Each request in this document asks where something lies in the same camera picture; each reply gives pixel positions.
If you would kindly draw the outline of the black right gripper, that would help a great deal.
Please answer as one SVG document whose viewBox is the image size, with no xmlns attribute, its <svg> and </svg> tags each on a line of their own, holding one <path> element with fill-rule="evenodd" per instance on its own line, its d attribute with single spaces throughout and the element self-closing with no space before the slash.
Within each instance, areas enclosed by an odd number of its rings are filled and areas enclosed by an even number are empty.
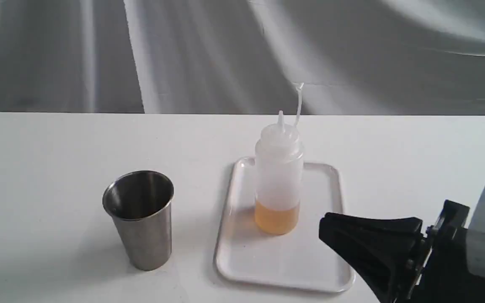
<svg viewBox="0 0 485 303">
<path fill-rule="evenodd" d="M 485 303 L 485 277 L 468 270 L 464 225 L 469 211 L 468 206 L 446 200 L 437 231 L 428 234 L 433 244 L 422 233 L 423 221 L 415 217 L 370 219 L 326 213 L 318 236 L 381 303 Z"/>
</svg>

